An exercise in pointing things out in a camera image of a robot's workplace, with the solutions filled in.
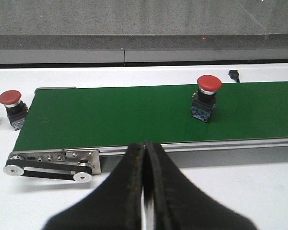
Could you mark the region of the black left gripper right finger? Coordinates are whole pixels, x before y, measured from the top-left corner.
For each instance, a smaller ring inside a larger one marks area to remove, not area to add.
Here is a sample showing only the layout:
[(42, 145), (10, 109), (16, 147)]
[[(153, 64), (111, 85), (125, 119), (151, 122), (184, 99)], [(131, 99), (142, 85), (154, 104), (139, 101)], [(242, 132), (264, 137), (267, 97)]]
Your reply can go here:
[(254, 230), (246, 217), (225, 207), (195, 186), (161, 144), (147, 142), (156, 230)]

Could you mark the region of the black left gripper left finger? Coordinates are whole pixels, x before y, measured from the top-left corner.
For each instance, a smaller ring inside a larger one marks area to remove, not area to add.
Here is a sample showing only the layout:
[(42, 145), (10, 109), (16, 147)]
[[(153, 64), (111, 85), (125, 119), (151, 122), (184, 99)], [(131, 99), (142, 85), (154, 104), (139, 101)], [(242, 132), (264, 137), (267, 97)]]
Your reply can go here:
[(46, 230), (140, 230), (143, 145), (133, 143), (107, 179), (67, 210), (51, 217)]

